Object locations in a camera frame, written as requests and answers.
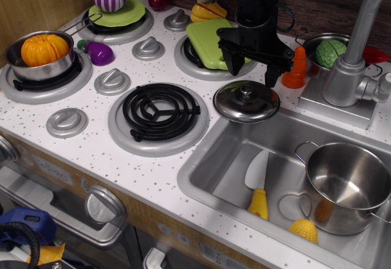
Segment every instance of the pot handle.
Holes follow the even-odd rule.
[[[98,18],[92,20],[91,18],[92,18],[94,15],[97,15]],[[63,32],[66,32],[67,30],[69,30],[69,29],[71,29],[71,28],[77,26],[79,23],[85,22],[86,20],[90,20],[90,23],[87,23],[87,24],[84,23],[84,24],[85,24],[84,26],[82,26],[81,28],[79,28],[76,32],[73,32],[72,34],[70,34],[70,35],[74,35],[74,34],[76,34],[77,32],[81,31],[82,29],[84,29],[84,28],[88,27],[89,25],[93,24],[94,22],[96,22],[96,21],[99,20],[100,18],[102,18],[102,16],[103,16],[102,13],[100,13],[100,12],[95,12],[94,14],[91,14],[91,15],[89,15],[89,16],[83,18],[81,21],[79,21],[79,22],[77,22],[77,23],[71,25],[69,28],[64,29]]]
[[[304,42],[303,42],[303,44],[300,43],[298,40],[301,40],[301,39],[299,39],[299,38],[302,37],[303,35],[307,35],[308,37],[311,37],[312,35],[308,32],[308,29],[307,29],[305,26],[302,26],[302,27],[300,28],[300,30],[303,31],[303,33],[297,35],[296,38],[294,38],[294,41],[295,41],[297,44],[299,44],[300,46],[302,46],[302,45],[304,44]]]
[[[376,214],[374,214],[372,212],[368,212],[367,215],[372,215],[372,216],[376,217],[377,219],[380,219],[381,221],[383,221],[385,223],[391,224],[391,221],[385,220],[385,219],[381,218],[380,216],[378,216],[378,215],[376,215]]]
[[[307,165],[307,162],[305,162],[298,154],[298,150],[301,146],[303,146],[304,144],[313,144],[315,145],[316,147],[319,147],[317,144],[315,144],[314,142],[311,142],[311,141],[307,141],[307,142],[302,142],[300,143],[294,150],[294,154],[296,155],[296,157],[298,157],[300,159],[300,161],[302,161],[304,163],[304,165]]]

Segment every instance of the metal pot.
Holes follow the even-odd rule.
[[[298,149],[313,144],[305,162]],[[332,234],[352,235],[368,227],[378,208],[391,196],[391,173],[373,153],[354,144],[318,146],[303,142],[294,151],[305,164],[300,207],[317,227]]]
[[[305,54],[307,56],[307,73],[309,76],[313,78],[325,79],[330,72],[328,68],[318,64],[315,56],[316,48],[318,47],[318,45],[323,40],[329,40],[329,39],[338,40],[344,43],[346,46],[348,46],[350,36],[327,32],[324,34],[313,35],[312,37],[309,37],[307,40],[305,40],[303,44],[300,44],[298,42],[305,49]]]
[[[98,18],[92,20],[88,25],[94,23],[96,20],[102,17],[102,14],[95,13],[93,15],[88,16],[87,18],[91,18],[94,15],[98,15]],[[73,26],[70,26],[65,31],[73,28],[74,26],[76,26],[80,22],[85,21],[86,19],[83,19],[82,21],[79,21]],[[65,31],[40,31],[40,32],[33,32],[31,34],[25,35],[24,37],[14,41],[8,47],[6,52],[7,62],[12,67],[14,74],[20,79],[29,80],[29,81],[43,81],[46,79],[55,78],[71,67],[75,59],[72,36],[78,31],[80,31],[81,29],[78,29],[76,32],[72,34],[67,34]],[[37,67],[29,67],[24,63],[21,57],[21,49],[23,43],[26,39],[32,37],[33,35],[41,35],[41,34],[54,34],[54,35],[58,35],[59,37],[62,37],[68,43],[69,51],[64,57],[52,63],[42,65],[42,66],[37,66]]]

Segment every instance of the stovetop burner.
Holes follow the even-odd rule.
[[[166,157],[197,143],[208,127],[202,98],[177,84],[153,83],[123,94],[109,112],[109,132],[129,153]]]
[[[13,80],[13,85],[16,90],[51,90],[58,89],[71,81],[73,81],[81,72],[82,66],[79,57],[76,54],[70,68],[54,78],[45,79],[43,81],[28,81],[28,80]]]
[[[158,103],[162,101],[170,104],[170,109],[159,109]],[[130,134],[134,140],[162,141],[190,130],[200,114],[200,106],[180,87],[149,84],[132,91],[123,102],[122,111],[132,127]]]
[[[86,24],[83,19],[89,9],[77,17],[76,29],[82,29]],[[106,28],[97,24],[91,24],[92,29],[88,29],[90,26],[82,29],[78,32],[80,38],[95,42],[101,42],[106,45],[122,45],[133,42],[144,36],[153,26],[153,17],[148,9],[145,8],[145,15],[136,23],[129,26],[120,26],[116,28]]]
[[[86,53],[74,48],[75,60],[76,57],[79,64],[76,67],[81,67],[80,72],[75,72],[73,76],[63,85],[52,86],[46,89],[31,89],[23,88],[22,91],[17,90],[14,86],[16,83],[23,83],[19,77],[15,75],[11,66],[6,65],[3,67],[0,74],[0,88],[4,95],[13,101],[23,103],[39,105],[45,103],[51,103],[59,101],[63,98],[69,97],[82,89],[89,81],[92,76],[92,64]]]
[[[197,58],[197,53],[192,50],[188,37],[184,36],[175,46],[174,61],[177,67],[185,74],[202,79],[204,81],[230,81],[246,75],[257,66],[255,61],[243,65],[238,75],[233,76],[228,70],[208,69],[203,66],[202,61]]]

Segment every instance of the yellow knife handle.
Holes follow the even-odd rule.
[[[268,203],[266,201],[265,190],[261,188],[257,188],[254,190],[254,193],[252,194],[251,204],[250,207],[247,209],[247,211],[250,211],[251,213],[258,215],[263,219],[266,220],[269,219]]]

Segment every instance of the oven handle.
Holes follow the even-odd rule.
[[[162,269],[166,266],[166,262],[164,261],[165,257],[166,254],[164,254],[162,251],[156,248],[151,248],[144,258],[144,261],[142,263],[142,268]]]
[[[0,190],[23,206],[48,212],[61,228],[99,248],[111,249],[122,237],[122,230],[111,223],[106,223],[100,230],[95,230],[59,210],[51,205],[54,196],[51,190],[6,166],[0,169]]]

